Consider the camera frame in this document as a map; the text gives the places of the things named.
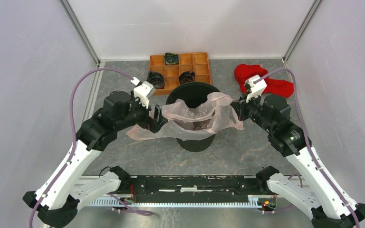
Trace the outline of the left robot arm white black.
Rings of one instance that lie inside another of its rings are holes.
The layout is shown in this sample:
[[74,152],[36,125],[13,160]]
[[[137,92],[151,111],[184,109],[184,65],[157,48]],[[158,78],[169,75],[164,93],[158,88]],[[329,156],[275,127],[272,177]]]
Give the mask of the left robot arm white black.
[[92,161],[117,139],[119,131],[134,125],[153,133],[160,130],[167,121],[161,107],[156,105],[154,117],[149,115],[149,99],[154,92],[139,86],[130,93],[114,91],[104,99],[103,106],[82,123],[66,157],[51,177],[37,191],[28,191],[23,196],[23,201],[32,208],[32,216],[46,225],[62,228],[92,201],[115,190],[122,194],[130,189],[130,180],[118,176],[115,169],[81,187],[75,183]]

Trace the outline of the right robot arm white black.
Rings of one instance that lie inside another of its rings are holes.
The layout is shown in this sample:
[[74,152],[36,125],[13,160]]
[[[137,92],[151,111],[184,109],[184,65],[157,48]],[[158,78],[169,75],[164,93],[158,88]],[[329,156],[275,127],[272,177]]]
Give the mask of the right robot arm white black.
[[303,129],[290,119],[286,98],[268,95],[246,100],[243,95],[232,102],[240,120],[252,120],[268,133],[271,146],[285,157],[305,179],[312,192],[284,178],[268,166],[256,174],[258,192],[270,191],[284,197],[306,214],[315,228],[352,228],[365,219],[365,204],[357,203],[324,167]]

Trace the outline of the pink plastic trash bag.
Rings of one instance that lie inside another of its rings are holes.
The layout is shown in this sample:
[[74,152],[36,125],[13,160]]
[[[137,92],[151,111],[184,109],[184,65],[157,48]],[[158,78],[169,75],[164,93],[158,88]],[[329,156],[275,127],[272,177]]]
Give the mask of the pink plastic trash bag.
[[233,99],[224,93],[213,92],[196,108],[189,108],[181,99],[162,106],[168,122],[157,133],[136,125],[126,135],[136,141],[156,138],[176,138],[183,141],[202,140],[226,128],[243,130],[243,122],[231,106]]

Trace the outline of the black plastic trash bin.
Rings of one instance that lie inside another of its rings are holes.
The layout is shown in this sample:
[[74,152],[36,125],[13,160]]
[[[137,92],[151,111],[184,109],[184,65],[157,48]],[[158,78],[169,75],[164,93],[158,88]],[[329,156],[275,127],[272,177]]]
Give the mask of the black plastic trash bin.
[[[205,82],[189,82],[176,87],[167,97],[166,105],[183,100],[189,108],[196,108],[207,101],[207,96],[213,92],[221,92],[218,88]],[[189,152],[202,152],[213,143],[215,135],[202,140],[176,139],[179,145]]]

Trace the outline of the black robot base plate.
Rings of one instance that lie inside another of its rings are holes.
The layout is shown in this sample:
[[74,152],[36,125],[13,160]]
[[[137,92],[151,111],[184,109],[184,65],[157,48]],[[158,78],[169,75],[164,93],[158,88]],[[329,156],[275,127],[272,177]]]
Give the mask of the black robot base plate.
[[245,203],[249,197],[271,196],[267,180],[278,169],[268,166],[255,176],[183,175],[132,176],[120,166],[109,171],[119,176],[114,194],[133,197],[136,203]]

